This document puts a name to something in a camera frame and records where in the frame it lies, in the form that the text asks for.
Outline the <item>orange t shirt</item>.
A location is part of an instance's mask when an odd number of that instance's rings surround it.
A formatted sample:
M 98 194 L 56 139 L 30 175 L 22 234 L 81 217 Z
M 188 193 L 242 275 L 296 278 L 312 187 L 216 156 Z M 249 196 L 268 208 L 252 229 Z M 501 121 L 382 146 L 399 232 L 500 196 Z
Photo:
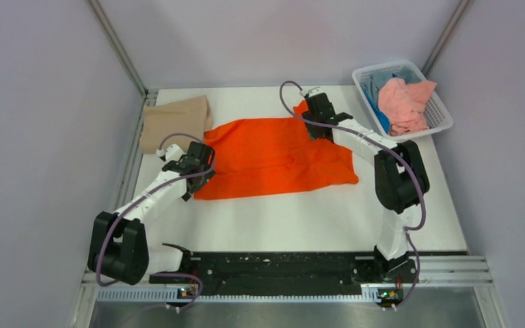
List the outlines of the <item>orange t shirt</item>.
M 352 152 L 312 140 L 297 118 L 241 119 L 205 133 L 215 150 L 215 175 L 197 200 L 227 200 L 356 184 Z

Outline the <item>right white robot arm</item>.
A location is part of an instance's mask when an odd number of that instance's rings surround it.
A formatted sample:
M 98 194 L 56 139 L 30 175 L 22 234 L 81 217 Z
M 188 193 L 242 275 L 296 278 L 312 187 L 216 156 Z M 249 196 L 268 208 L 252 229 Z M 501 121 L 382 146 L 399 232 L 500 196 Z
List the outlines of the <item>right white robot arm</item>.
M 321 90 L 307 92 L 304 102 L 308 109 L 301 116 L 311 137 L 328 139 L 352 151 L 374 170 L 375 194 L 383 206 L 383 219 L 373 263 L 359 271 L 359 279 L 391 282 L 402 271 L 412 273 L 407 228 L 416 209 L 426 213 L 422 199 L 430 187 L 417 144 L 386 139 L 359 124 L 350 114 L 336 113 Z

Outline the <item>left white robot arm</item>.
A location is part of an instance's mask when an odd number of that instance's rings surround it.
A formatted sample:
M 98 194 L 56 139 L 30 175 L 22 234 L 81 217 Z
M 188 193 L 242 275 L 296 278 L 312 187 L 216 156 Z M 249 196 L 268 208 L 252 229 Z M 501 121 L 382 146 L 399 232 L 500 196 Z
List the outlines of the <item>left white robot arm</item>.
M 184 259 L 190 252 L 165 242 L 150 243 L 147 231 L 171 213 L 175 201 L 188 201 L 215 175 L 215 150 L 192 141 L 186 150 L 172 144 L 156 155 L 164 162 L 157 177 L 129 203 L 94 220 L 87 266 L 100 286 L 136 285 L 155 273 L 166 273 L 179 283 L 191 276 L 192 265 Z

